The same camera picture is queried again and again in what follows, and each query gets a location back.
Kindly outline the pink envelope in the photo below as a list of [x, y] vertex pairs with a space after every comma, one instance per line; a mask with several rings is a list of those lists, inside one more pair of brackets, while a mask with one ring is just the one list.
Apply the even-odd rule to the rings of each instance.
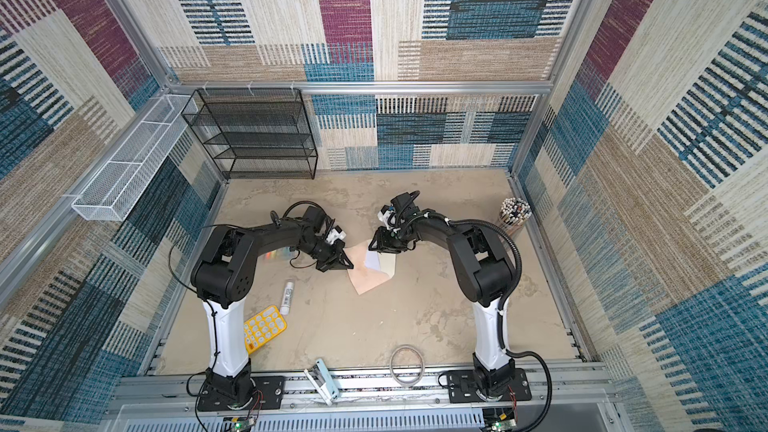
[[365, 253], [369, 251], [366, 242], [346, 248], [345, 251], [354, 264], [354, 268], [347, 270], [347, 274], [358, 295], [369, 292], [394, 277], [396, 271], [395, 254], [381, 253], [384, 271], [378, 272], [367, 269], [364, 265]]

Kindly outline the white letter with green border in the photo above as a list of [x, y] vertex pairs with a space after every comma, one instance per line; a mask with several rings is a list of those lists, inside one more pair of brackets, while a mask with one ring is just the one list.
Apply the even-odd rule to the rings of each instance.
[[382, 254], [376, 251], [367, 251], [365, 253], [364, 265], [367, 269], [383, 272]]

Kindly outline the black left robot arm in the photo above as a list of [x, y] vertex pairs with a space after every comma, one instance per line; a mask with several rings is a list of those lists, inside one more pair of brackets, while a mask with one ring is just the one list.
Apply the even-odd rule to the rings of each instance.
[[245, 345], [244, 302], [254, 285], [258, 259], [281, 248], [306, 254], [315, 269], [351, 269], [345, 252], [346, 233], [325, 210], [312, 201], [299, 217], [272, 211], [265, 225], [217, 224], [191, 272], [191, 287], [207, 309], [209, 365], [199, 403], [241, 410], [255, 402], [251, 360]]

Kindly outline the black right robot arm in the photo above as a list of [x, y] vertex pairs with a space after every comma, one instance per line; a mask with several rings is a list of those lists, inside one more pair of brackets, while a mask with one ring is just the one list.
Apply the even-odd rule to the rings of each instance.
[[473, 307], [474, 383], [482, 398], [500, 398], [518, 378], [515, 361], [532, 355], [509, 348], [508, 302], [522, 279], [519, 249], [499, 226], [421, 209], [418, 196], [417, 191], [402, 193], [381, 208], [381, 226], [369, 249], [399, 254], [430, 242], [448, 251], [457, 284]]

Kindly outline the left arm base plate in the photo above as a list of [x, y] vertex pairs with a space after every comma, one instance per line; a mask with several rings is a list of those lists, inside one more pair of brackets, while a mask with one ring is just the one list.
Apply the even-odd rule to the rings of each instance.
[[197, 412], [249, 411], [281, 407], [285, 387], [284, 376], [251, 376], [225, 378], [213, 374], [203, 382], [196, 401]]

